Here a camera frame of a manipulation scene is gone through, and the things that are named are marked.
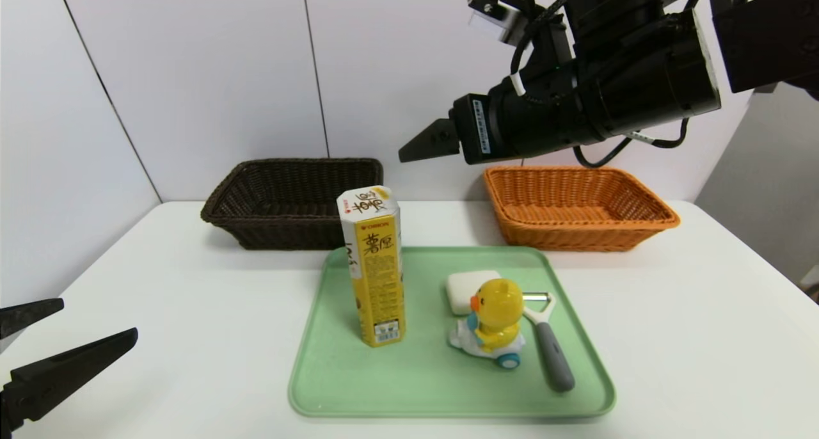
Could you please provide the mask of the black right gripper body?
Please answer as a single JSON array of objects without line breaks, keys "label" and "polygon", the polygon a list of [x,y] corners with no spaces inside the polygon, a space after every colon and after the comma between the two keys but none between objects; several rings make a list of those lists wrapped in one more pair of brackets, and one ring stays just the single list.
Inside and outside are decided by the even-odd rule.
[{"label": "black right gripper body", "polygon": [[489,164],[550,154],[582,142],[582,82],[576,59],[561,65],[536,63],[509,75],[486,94],[455,100],[450,120],[463,159]]}]

